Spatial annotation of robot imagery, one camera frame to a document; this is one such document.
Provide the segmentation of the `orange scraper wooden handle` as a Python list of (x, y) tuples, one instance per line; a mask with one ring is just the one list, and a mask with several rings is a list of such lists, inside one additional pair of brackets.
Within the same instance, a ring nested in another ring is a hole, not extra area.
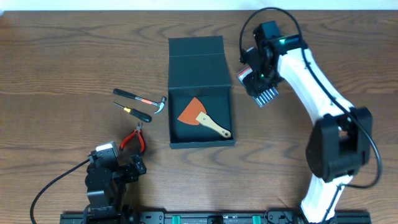
[(219, 124), (212, 120), (207, 114), (203, 103), (196, 97), (186, 106), (177, 118), (180, 122), (188, 125), (198, 126), (202, 125), (216, 131), (219, 135), (224, 138), (230, 138), (231, 132), (225, 128), (222, 128)]

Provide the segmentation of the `blue precision screwdriver set case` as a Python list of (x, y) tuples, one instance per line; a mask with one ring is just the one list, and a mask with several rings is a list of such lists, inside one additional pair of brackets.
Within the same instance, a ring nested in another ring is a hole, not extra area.
[[(237, 73), (237, 79), (241, 82), (243, 87), (247, 90), (245, 84), (243, 83), (243, 79), (246, 78), (248, 75), (252, 74), (252, 69), (250, 66), (247, 66), (245, 69), (241, 70)], [(279, 95), (276, 87), (271, 87), (265, 91), (263, 91), (259, 96), (253, 96), (253, 100), (257, 103), (260, 108), (263, 108), (266, 104), (271, 102), (274, 98)]]

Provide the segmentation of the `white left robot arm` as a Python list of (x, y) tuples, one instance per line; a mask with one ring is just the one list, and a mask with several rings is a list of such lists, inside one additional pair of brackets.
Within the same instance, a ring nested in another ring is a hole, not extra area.
[(89, 157), (85, 184), (94, 220), (123, 215), (123, 200), (127, 184), (139, 180), (147, 171), (142, 156), (134, 154), (131, 161), (120, 165), (116, 156)]

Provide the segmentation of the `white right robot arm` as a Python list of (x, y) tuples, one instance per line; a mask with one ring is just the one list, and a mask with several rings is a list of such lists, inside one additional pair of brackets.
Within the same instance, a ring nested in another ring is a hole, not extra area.
[(373, 117), (367, 108), (355, 108), (315, 62), (300, 37), (281, 35), (274, 21), (253, 31), (256, 46), (243, 52), (244, 70), (237, 74), (248, 95), (259, 107), (278, 96), (277, 86), (286, 81), (296, 93), (313, 129), (305, 151), (312, 178), (294, 223), (370, 223), (368, 212), (337, 212), (337, 201), (359, 169), (368, 163), (367, 137), (353, 123), (356, 118), (368, 133)]

